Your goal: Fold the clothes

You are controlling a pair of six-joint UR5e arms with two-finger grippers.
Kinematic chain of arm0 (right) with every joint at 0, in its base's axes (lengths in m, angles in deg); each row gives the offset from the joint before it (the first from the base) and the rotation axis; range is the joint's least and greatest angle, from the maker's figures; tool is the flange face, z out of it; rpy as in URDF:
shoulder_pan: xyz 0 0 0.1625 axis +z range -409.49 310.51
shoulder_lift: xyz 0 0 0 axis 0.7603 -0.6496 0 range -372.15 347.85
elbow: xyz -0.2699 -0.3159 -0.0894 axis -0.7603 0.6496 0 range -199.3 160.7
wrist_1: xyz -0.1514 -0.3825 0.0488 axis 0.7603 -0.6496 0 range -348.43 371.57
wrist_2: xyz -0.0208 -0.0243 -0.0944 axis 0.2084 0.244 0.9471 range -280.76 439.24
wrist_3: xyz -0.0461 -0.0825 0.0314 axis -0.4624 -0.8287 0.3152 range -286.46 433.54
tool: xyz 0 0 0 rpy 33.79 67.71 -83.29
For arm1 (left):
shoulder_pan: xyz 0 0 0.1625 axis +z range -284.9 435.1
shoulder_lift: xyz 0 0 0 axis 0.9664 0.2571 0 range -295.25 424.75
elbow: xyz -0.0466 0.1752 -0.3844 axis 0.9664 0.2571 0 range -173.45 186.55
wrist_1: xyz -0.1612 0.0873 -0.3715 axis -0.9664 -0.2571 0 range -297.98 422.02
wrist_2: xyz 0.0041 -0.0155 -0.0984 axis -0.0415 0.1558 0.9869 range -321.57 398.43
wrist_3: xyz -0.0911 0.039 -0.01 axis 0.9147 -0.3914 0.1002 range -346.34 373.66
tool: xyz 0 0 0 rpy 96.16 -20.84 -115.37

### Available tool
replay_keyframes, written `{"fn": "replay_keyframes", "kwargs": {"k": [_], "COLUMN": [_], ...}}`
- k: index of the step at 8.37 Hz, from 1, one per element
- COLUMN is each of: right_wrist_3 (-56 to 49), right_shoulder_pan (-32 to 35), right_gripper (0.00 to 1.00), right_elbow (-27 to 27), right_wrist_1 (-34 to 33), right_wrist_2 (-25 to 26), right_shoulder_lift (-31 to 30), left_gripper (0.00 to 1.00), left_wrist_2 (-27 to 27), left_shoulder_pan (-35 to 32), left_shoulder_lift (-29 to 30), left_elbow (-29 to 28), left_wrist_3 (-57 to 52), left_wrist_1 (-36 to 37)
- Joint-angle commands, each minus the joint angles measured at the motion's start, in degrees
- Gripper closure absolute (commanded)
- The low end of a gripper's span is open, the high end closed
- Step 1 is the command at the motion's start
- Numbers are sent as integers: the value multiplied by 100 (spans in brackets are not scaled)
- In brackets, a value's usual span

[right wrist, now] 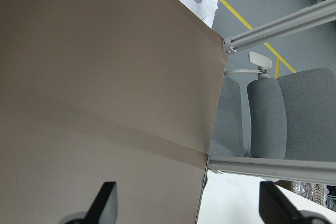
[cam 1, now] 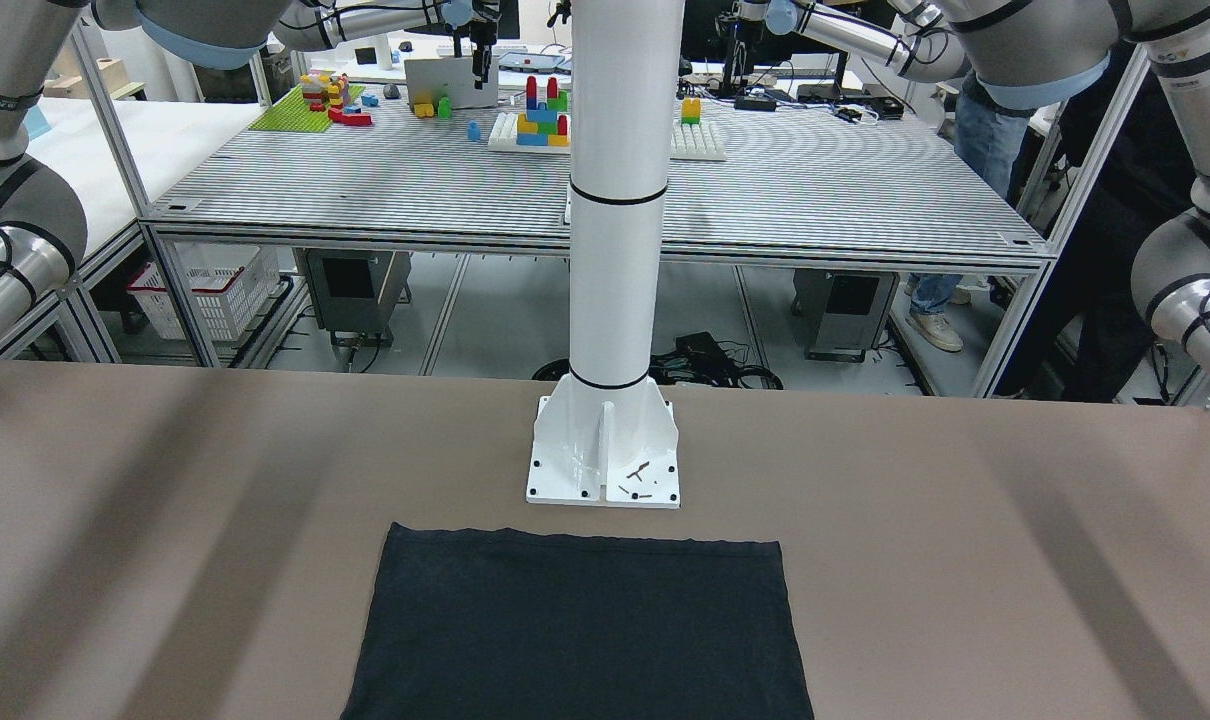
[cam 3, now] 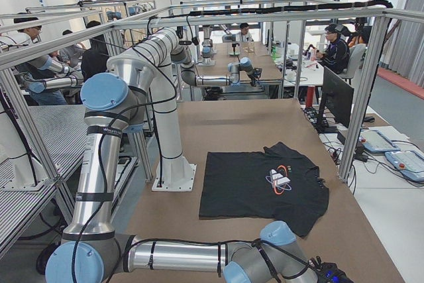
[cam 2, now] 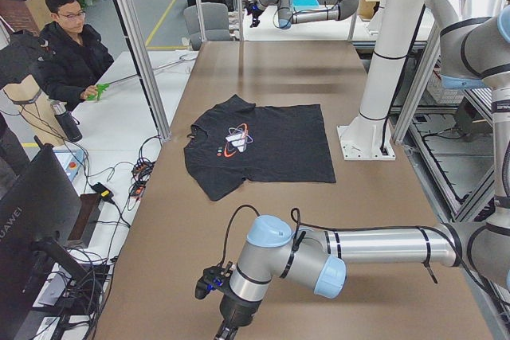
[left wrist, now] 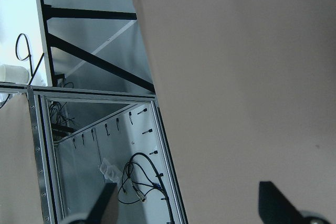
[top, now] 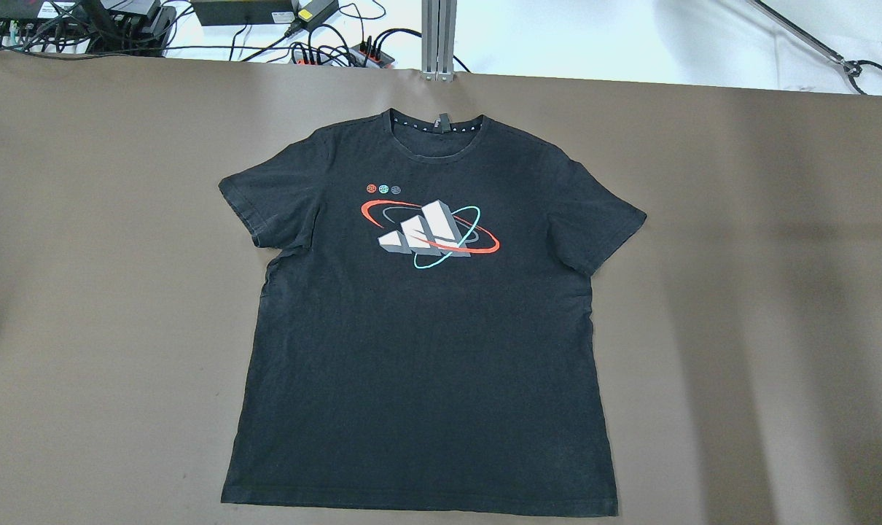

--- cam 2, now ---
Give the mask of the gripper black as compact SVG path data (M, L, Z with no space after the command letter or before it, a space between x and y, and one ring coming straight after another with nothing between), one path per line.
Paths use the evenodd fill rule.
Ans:
M220 302L223 321L214 340L234 340L238 326L248 326L255 315L255 302L240 299L236 295L224 295Z
M259 17L260 17L260 9L258 8L257 0L248 1L248 15L251 15L255 20L252 19L250 22L250 28L258 27L259 25Z

